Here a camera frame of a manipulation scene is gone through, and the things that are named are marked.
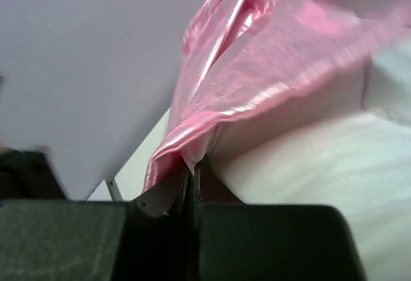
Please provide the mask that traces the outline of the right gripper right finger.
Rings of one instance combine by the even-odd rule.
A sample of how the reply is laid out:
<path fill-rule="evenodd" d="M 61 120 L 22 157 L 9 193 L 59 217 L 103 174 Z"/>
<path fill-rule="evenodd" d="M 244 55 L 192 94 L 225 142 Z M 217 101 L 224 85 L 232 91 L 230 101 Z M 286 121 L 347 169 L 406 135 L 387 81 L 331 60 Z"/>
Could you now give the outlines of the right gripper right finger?
<path fill-rule="evenodd" d="M 199 203 L 243 204 L 217 177 L 208 160 L 201 160 L 195 166 L 194 195 Z"/>

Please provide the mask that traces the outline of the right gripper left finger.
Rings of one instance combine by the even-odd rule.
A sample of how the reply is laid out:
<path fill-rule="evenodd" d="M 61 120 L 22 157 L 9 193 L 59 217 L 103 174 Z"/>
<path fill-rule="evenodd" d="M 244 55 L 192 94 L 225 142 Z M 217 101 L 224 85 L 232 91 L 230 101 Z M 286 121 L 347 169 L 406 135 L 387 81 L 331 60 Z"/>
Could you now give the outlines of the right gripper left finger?
<path fill-rule="evenodd" d="M 186 164 L 176 164 L 156 185 L 143 192 L 128 204 L 128 217 L 142 219 L 167 215 L 186 190 L 187 179 L 191 176 Z"/>

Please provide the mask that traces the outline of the white pillow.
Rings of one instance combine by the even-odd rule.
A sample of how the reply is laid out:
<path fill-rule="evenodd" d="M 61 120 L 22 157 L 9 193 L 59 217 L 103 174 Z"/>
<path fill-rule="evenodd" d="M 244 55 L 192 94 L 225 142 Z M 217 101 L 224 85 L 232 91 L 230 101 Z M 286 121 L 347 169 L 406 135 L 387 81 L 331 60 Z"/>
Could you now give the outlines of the white pillow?
<path fill-rule="evenodd" d="M 210 154 L 248 203 L 328 204 L 369 280 L 410 279 L 410 36 L 314 95 L 291 100 Z"/>

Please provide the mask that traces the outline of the pink pillowcase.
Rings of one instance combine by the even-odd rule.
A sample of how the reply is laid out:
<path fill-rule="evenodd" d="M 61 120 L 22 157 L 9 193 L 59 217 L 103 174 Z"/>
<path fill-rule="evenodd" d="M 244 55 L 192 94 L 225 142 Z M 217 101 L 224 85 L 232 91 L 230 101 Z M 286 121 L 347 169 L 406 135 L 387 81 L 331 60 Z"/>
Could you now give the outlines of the pink pillowcase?
<path fill-rule="evenodd" d="M 409 1 L 366 19 L 323 0 L 207 0 L 186 32 L 168 129 L 144 189 L 178 160 L 190 170 L 211 163 L 223 135 L 369 64 L 409 25 Z"/>

